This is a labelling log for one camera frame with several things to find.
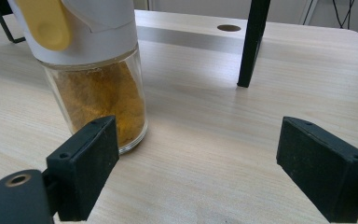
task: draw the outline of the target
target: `black metal leg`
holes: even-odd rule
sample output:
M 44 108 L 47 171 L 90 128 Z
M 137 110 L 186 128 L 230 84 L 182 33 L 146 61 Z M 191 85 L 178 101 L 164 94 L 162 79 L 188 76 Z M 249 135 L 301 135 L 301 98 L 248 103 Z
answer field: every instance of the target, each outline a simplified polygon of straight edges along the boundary
M 270 0 L 252 1 L 243 44 L 238 86 L 248 88 L 251 82 L 255 60 L 266 27 L 267 15 L 269 14 L 269 2 Z
M 20 43 L 25 40 L 25 37 L 21 37 L 21 38 L 17 38 L 17 39 L 13 38 L 13 35 L 11 34 L 10 30 L 8 29 L 7 24 L 4 20 L 4 17 L 2 16 L 1 10 L 0 10 L 0 23 L 2 25 L 2 28 L 5 31 L 5 34 L 7 35 L 8 40 L 10 40 L 11 42 L 13 42 L 15 44 Z

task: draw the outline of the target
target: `light wood tabletop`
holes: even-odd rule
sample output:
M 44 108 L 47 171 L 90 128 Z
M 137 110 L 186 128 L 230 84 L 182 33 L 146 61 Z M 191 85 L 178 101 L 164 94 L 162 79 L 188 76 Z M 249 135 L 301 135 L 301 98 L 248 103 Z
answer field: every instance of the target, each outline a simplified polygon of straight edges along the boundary
M 277 165 L 277 146 L 291 116 L 358 147 L 358 34 L 268 23 L 245 89 L 247 21 L 147 11 L 136 21 L 149 126 L 89 223 L 327 223 Z M 45 170 L 70 136 L 42 67 L 0 26 L 0 179 Z

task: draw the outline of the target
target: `white lid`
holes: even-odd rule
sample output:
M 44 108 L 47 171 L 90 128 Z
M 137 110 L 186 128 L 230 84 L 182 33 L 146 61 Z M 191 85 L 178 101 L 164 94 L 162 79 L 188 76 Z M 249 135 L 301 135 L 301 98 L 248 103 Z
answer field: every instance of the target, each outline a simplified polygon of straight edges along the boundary
M 62 0 L 72 31 L 72 41 L 63 50 L 42 47 L 32 36 L 16 0 L 8 2 L 33 55 L 45 63 L 97 63 L 130 51 L 137 43 L 133 2 L 130 0 Z

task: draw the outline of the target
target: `round hole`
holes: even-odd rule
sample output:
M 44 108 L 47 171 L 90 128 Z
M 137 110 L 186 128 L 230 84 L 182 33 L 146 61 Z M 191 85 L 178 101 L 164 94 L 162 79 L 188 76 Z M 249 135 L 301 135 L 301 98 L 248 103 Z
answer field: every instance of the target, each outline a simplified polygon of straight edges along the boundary
M 31 179 L 30 175 L 24 174 L 24 175 L 16 175 L 12 178 L 10 178 L 7 182 L 6 185 L 8 187 L 16 187 L 19 185 L 24 184 L 25 182 L 27 182 L 29 179 Z
M 354 155 L 353 157 L 354 157 L 356 160 L 358 160 L 358 155 Z
M 241 30 L 241 28 L 239 26 L 228 25 L 228 24 L 219 25 L 219 26 L 217 26 L 217 29 L 219 29 L 221 31 L 226 31 L 226 32 L 237 32 L 237 31 Z
M 61 153 L 61 154 L 60 154 L 60 158 L 61 158 L 61 159 L 68 158 L 69 156 L 70 156 L 70 154 L 67 153 L 67 152 L 64 152 L 64 153 Z

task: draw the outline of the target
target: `yellow powder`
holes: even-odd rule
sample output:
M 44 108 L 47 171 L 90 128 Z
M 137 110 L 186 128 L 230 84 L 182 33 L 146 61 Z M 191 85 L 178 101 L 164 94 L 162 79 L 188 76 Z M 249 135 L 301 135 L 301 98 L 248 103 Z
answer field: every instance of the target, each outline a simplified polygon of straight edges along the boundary
M 124 147 L 145 125 L 145 103 L 125 62 L 54 76 L 77 132 L 93 119 L 116 116 L 118 146 Z

